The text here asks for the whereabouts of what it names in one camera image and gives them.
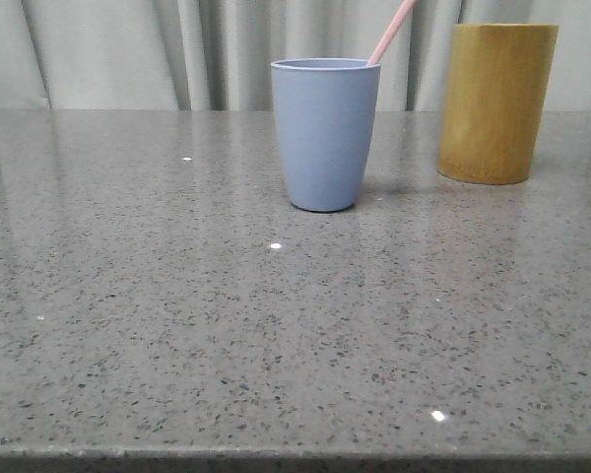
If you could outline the pink chopstick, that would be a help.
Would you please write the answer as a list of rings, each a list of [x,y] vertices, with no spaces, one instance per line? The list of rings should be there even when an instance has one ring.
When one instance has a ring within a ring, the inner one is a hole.
[[[403,0],[388,27],[367,60],[368,66],[379,64],[398,31],[412,12],[417,0]]]

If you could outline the blue plastic cup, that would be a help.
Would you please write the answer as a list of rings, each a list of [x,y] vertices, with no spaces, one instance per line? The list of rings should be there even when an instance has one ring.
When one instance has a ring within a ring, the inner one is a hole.
[[[275,126],[292,204],[336,212],[358,200],[368,158],[380,66],[363,59],[271,63]]]

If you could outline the bamboo wooden cup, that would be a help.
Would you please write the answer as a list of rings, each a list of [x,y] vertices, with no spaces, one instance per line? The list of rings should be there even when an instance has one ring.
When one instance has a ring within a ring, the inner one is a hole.
[[[528,179],[558,37],[552,24],[458,24],[437,170],[459,181]]]

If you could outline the white pleated curtain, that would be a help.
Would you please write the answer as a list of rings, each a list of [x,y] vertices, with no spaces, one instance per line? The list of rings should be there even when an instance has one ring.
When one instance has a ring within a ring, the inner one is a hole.
[[[0,108],[267,110],[270,65],[366,58],[395,1],[0,1]],[[556,24],[545,107],[591,111],[591,1],[421,1],[382,111],[438,110],[459,23]]]

